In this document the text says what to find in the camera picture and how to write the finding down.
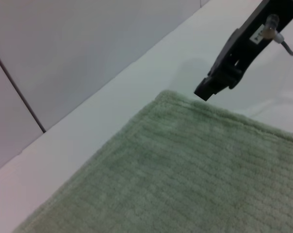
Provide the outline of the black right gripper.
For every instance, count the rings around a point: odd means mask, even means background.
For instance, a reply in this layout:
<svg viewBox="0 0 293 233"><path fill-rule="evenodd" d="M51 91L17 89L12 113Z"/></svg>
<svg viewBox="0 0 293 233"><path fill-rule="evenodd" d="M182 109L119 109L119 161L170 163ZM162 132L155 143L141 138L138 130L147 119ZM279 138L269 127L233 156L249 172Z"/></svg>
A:
<svg viewBox="0 0 293 233"><path fill-rule="evenodd" d="M245 23L228 39L207 77L194 94L207 101L222 90L233 89L242 79L246 68L271 43L264 30L281 32L293 20L293 0L263 0Z"/></svg>

